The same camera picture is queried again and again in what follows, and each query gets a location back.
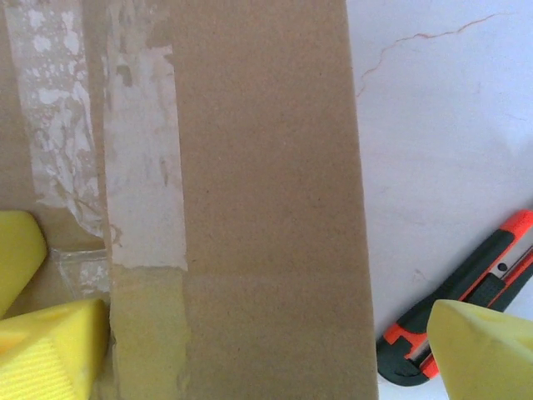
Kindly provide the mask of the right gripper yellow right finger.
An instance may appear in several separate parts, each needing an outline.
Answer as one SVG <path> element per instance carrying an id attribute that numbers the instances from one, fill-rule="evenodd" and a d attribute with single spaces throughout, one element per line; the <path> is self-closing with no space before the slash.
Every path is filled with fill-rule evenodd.
<path id="1" fill-rule="evenodd" d="M 438 300 L 427 333 L 448 398 L 532 398 L 532 321 Z"/>

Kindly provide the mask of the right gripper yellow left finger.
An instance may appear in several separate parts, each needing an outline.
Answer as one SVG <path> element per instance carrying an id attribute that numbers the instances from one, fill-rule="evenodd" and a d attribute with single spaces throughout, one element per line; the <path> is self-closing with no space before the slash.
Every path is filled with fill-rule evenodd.
<path id="1" fill-rule="evenodd" d="M 107 305 L 97 298 L 3 319 L 1 398 L 90 398 L 108 339 Z"/>

